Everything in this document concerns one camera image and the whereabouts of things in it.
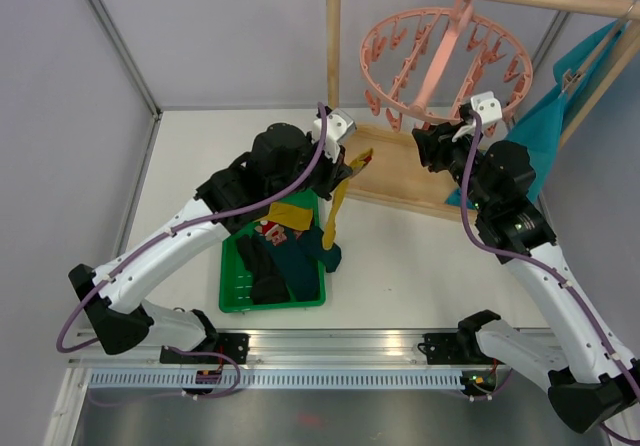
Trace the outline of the pink round clip hanger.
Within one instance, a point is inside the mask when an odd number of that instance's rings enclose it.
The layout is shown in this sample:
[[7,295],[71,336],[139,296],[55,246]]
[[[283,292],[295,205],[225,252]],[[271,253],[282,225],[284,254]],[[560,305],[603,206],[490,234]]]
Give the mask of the pink round clip hanger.
[[[452,70],[459,48],[471,59],[449,111],[440,112],[430,103]],[[394,131],[408,118],[424,127],[459,120],[459,108],[479,93],[489,67],[503,60],[508,63],[496,79],[507,88],[500,120],[510,119],[529,92],[533,65],[522,42],[478,14],[474,0],[395,13],[367,33],[359,53],[366,103],[374,116],[384,115]]]

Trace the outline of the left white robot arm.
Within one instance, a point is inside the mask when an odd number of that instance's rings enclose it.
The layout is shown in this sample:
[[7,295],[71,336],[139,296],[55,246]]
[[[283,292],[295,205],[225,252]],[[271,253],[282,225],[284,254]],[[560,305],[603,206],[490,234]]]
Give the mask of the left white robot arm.
[[309,132],[272,124],[141,244],[104,265],[74,267],[69,279],[95,342],[108,355],[144,344],[180,349],[197,363],[210,361],[218,334],[206,315],[161,307],[147,296],[194,256],[264,216],[271,203],[304,190],[330,198],[352,171],[344,143],[355,129],[338,111],[316,119]]

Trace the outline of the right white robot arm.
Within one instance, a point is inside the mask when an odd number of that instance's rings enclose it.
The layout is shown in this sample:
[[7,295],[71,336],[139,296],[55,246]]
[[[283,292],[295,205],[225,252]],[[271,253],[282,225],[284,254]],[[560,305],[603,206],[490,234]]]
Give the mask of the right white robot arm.
[[546,393],[562,422],[577,433],[602,426],[639,402],[639,360],[605,326],[572,274],[557,237],[527,193],[536,173],[527,149],[501,140],[473,150],[458,126],[415,128],[420,163],[448,172],[476,209],[463,227],[523,285],[555,335],[549,349],[484,310],[458,324],[456,347],[473,363],[495,360]]

